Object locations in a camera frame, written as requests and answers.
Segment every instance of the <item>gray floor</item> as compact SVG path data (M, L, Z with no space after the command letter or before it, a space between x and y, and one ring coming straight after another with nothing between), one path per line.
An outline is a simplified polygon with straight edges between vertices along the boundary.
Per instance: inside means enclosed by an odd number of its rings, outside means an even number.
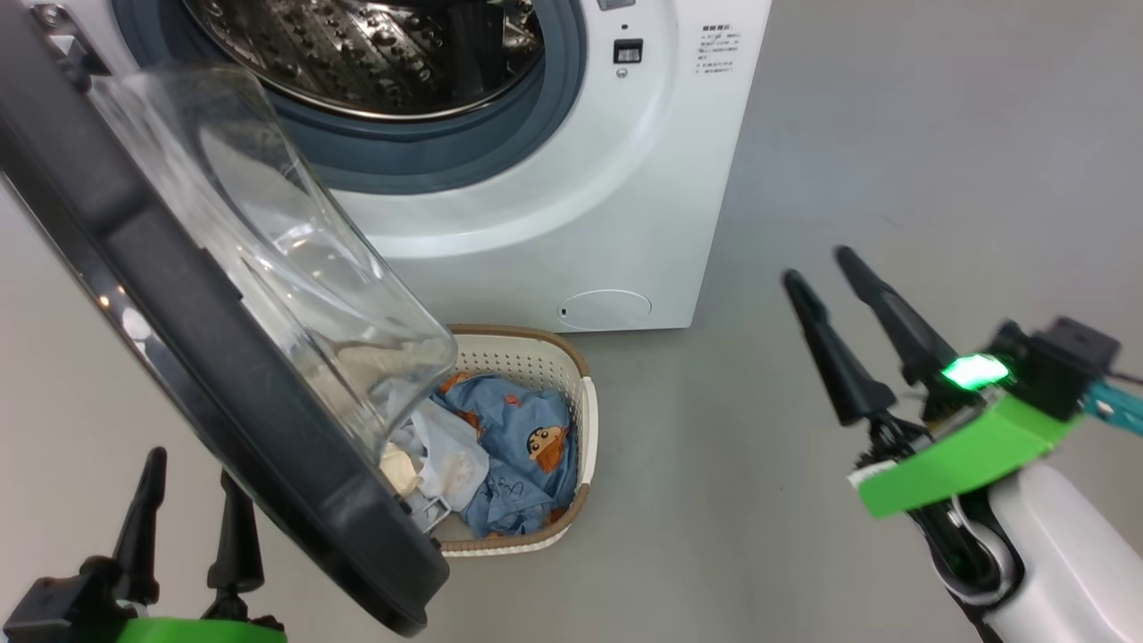
M1143 371L1141 34L1129 0L777 0L694 328L576 338L600 392L590 503L552 549L456 562L421 640L972 641L910 525L847 488L862 433L836 426L777 278L802 268L895 387L838 242L958 348L1066 312ZM0 608L113 546L160 442L159 612L198 613L215 463L26 220L2 225ZM1136 547L1141 458L1097 426L1055 457ZM263 547L254 609L294 641L395 638L269 524Z

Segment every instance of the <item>white cloth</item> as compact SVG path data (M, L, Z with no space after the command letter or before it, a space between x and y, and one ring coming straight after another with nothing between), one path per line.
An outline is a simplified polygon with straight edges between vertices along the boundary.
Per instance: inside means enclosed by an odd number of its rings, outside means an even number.
M443 498L456 512L467 507L488 475L488 453L475 429L431 400L390 441L422 461L421 493Z

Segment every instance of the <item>green led light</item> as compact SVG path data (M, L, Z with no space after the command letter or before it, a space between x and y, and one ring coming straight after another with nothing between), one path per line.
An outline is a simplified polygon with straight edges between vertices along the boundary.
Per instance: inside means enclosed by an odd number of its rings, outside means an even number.
M957 359L941 375L965 391L981 391L1007 379L1010 373L996 357L976 354Z

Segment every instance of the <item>brown basket rim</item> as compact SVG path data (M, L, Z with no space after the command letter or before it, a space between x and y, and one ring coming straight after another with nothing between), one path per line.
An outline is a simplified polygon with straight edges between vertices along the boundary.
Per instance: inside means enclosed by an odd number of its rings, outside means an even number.
M539 331L537 329L523 329L520 327L495 327L489 324L453 324L449 327L453 335L456 336L491 336L501 338L522 338L530 340L538 340L542 343L547 343L555 346L575 362L576 369L580 370L581 378L590 378L591 371L588 369L588 361L580 353L580 349L572 346L572 343L565 340L563 338L549 333L546 331ZM530 545L538 545L549 540L560 532L566 530L572 521L580 515L583 509L584 503L588 501L588 495L591 492L590 483L582 483L575 490L575 498L572 500L572 506L568 511L560 516L560 520L547 525L546 528L537 531L536 533L526 533L523 536L506 536L503 538L491 538L491 539L470 539L470 540L454 540L441 542L441 552L443 553L462 553L462 552L494 552L497 549L511 549L513 547L527 547Z

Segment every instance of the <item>stainless steel drum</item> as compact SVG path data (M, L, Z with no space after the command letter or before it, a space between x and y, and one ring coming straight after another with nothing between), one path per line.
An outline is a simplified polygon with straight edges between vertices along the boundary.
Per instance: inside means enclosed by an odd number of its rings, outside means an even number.
M480 108L543 53L530 0L435 11L359 0L184 0L206 34L274 89L367 120Z

